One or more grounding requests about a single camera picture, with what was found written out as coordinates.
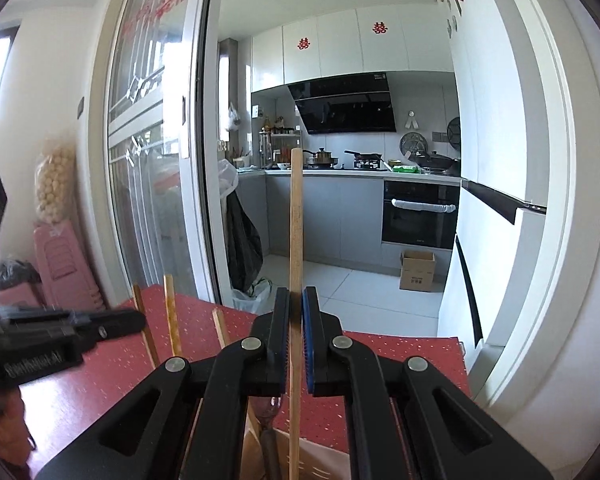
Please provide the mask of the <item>person's left hand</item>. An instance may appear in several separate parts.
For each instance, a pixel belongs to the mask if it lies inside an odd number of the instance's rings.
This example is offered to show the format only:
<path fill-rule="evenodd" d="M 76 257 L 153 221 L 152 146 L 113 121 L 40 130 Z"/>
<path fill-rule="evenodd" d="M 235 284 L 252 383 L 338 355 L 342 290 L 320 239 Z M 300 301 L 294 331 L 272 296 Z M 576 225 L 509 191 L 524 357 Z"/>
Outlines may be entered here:
<path fill-rule="evenodd" d="M 21 392 L 12 389 L 0 396 L 0 401 L 4 402 L 0 416 L 0 479 L 30 479 L 32 444 Z"/>

